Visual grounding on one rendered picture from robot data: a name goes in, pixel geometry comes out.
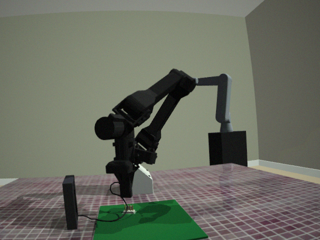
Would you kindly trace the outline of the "green circuit board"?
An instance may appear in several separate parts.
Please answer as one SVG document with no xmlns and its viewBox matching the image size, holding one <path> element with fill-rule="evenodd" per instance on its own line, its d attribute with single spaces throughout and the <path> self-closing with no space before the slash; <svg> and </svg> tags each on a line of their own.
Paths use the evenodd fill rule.
<svg viewBox="0 0 320 240">
<path fill-rule="evenodd" d="M 104 221 L 97 221 L 93 240 L 201 240 L 209 237 L 175 199 L 127 205 L 128 208 L 126 204 L 100 206 L 97 219 Z"/>
</svg>

